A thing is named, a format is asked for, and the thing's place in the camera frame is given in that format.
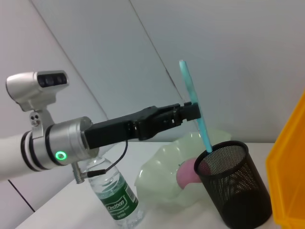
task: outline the black cable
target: black cable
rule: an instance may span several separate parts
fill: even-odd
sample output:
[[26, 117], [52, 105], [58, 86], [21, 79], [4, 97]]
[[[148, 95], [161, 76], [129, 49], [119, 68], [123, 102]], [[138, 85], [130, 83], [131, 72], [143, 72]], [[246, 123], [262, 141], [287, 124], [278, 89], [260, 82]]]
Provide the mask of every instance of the black cable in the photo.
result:
[[99, 175], [104, 175], [106, 174], [110, 169], [112, 169], [113, 167], [115, 167], [119, 161], [121, 161], [123, 159], [123, 157], [125, 156], [126, 152], [127, 152], [127, 148], [128, 148], [128, 141], [126, 141], [126, 146], [124, 149], [123, 154], [120, 156], [119, 159], [116, 160], [116, 162], [114, 162], [111, 166], [109, 166], [107, 169], [100, 169], [100, 170], [95, 170], [95, 171], [89, 171], [87, 172], [87, 177], [95, 177], [95, 176], [99, 176]]
[[29, 208], [35, 212], [34, 208], [32, 208], [32, 206], [29, 204], [29, 202], [23, 197], [23, 195], [19, 192], [19, 190], [14, 186], [14, 184], [8, 180], [8, 182], [13, 186], [13, 188], [16, 190], [16, 192], [18, 192], [18, 194], [21, 196], [21, 198], [26, 202], [26, 204], [29, 206]]

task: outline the yellow plastic container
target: yellow plastic container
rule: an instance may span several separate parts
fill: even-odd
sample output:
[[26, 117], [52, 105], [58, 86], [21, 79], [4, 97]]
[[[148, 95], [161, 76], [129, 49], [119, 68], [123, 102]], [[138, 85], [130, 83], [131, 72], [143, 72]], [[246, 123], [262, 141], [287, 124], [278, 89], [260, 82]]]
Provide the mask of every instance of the yellow plastic container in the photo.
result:
[[305, 93], [266, 166], [275, 222], [283, 229], [305, 229]]

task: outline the black mesh cup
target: black mesh cup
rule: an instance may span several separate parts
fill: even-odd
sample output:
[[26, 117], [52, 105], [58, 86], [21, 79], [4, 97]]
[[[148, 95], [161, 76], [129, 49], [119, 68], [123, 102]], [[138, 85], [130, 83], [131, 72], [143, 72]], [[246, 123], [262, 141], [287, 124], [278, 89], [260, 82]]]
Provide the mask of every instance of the black mesh cup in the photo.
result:
[[231, 229], [254, 229], [272, 214], [270, 196], [246, 144], [222, 142], [204, 151], [194, 164], [225, 224]]

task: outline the water bottle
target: water bottle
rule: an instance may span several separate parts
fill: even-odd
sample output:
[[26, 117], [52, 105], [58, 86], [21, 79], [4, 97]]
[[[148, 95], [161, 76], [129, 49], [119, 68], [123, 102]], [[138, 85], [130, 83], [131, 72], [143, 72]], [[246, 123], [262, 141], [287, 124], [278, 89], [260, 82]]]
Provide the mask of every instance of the water bottle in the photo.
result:
[[[106, 169], [112, 163], [97, 157], [88, 163], [87, 170]], [[133, 229], [144, 217], [143, 206], [126, 183], [117, 167], [106, 174], [89, 178], [90, 185], [121, 229]]]

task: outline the bottle label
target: bottle label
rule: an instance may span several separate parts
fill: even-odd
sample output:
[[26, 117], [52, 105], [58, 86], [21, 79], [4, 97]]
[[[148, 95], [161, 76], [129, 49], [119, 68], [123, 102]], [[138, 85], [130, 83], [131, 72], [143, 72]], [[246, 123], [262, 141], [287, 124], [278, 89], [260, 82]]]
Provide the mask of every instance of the bottle label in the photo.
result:
[[101, 199], [101, 201], [114, 220], [120, 220], [129, 216], [139, 203], [126, 181], [114, 195]]

